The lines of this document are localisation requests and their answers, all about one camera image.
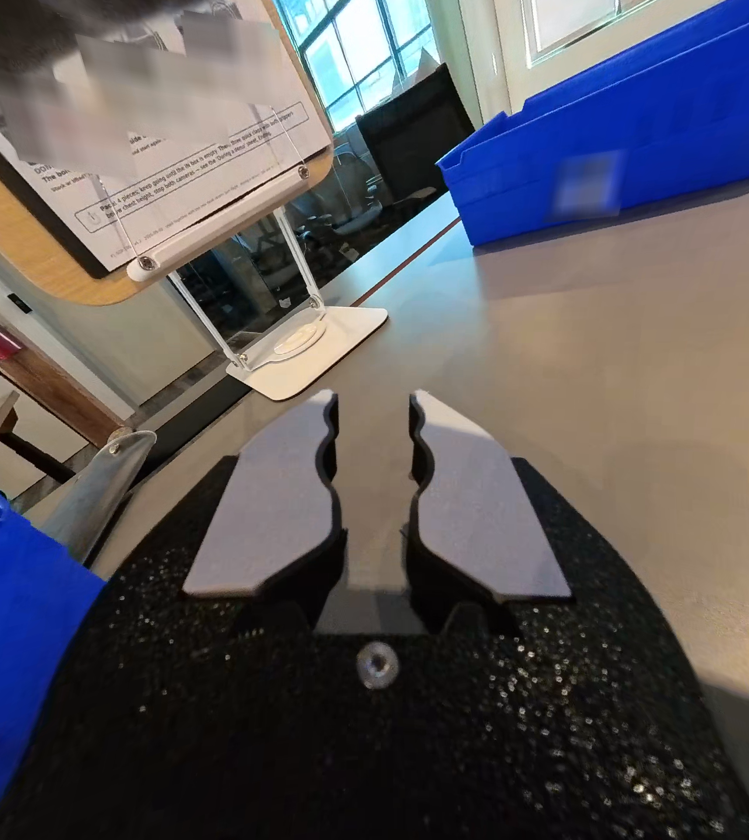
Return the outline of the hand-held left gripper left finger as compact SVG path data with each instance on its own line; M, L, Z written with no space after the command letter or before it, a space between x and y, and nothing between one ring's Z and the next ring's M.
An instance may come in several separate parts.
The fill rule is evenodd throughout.
M257 596L341 536L333 481L339 399L324 389L256 433L236 457L183 593Z

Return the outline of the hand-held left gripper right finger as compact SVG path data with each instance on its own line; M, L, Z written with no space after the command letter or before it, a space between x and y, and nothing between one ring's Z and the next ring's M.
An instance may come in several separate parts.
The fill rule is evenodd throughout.
M572 598L507 450L484 428L423 390L410 395L409 536L422 559L497 604Z

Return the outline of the blue plastic bin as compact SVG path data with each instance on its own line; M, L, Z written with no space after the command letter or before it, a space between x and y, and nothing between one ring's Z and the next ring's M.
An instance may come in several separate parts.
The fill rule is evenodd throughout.
M0 799L65 650L105 584L0 493Z
M438 167L474 247L749 179L749 1L538 92Z

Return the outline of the instruction sheet on wooden stand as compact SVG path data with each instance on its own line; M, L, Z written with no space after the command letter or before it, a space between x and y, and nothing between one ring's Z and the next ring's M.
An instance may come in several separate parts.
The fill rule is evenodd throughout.
M123 302L160 280L170 279L227 357L228 374L269 400L279 403L302 393L321 378L380 329L388 314L383 308L359 309L328 304L317 288L304 249L285 213L288 204L324 181L330 172L335 151L327 116L312 83L301 67L274 4L268 2L268 6L276 14L289 40L291 55L308 83L331 137L329 150L311 162L312 178L308 184L299 184L298 189L289 194L283 203L279 202L279 196L264 195L259 198L254 195L258 200L258 208L251 213L246 204L241 205L241 213L232 222L233 230L212 230L209 239L204 239L203 231L198 227L193 228L193 234L201 237L199 244L187 244L187 250L174 257L175 266L161 265L161 272L152 271L141 281L136 281L131 276L134 265L126 265L101 279L89 276L0 181L0 255L35 286L56 298L81 305L107 306ZM283 241L289 248L304 281L306 299L293 304L290 311L281 315L279 322L264 329L256 339L250 339L246 348L236 350L222 338L195 296L187 290L179 270L192 266L197 257L214 251L221 253L223 245L232 245L237 235L268 216L275 219Z

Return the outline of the printed instruction sheet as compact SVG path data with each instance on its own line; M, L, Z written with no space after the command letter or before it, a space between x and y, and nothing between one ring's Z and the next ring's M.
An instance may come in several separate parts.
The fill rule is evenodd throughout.
M0 2L0 181L90 277L175 266L330 145L268 2Z

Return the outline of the black office chair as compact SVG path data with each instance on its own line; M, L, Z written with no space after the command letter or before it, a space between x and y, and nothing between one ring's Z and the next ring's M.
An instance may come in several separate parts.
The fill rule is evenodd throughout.
M447 64L356 124L395 202L428 189L446 193L438 162L474 132Z

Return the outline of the paned window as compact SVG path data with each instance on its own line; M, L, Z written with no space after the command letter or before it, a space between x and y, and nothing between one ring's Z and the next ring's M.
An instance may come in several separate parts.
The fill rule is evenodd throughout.
M424 1L275 1L334 133L442 58Z

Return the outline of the white framed window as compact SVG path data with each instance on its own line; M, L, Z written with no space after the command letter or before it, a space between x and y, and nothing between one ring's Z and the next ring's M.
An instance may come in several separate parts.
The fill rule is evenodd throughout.
M592 39L620 51L715 5L718 1L522 1L526 67Z

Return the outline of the wooden support post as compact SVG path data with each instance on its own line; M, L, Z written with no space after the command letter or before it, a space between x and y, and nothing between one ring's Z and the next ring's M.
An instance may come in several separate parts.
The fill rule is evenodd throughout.
M0 375L86 442L101 446L129 425L135 407L92 372L16 297L0 287L0 329L23 345Z

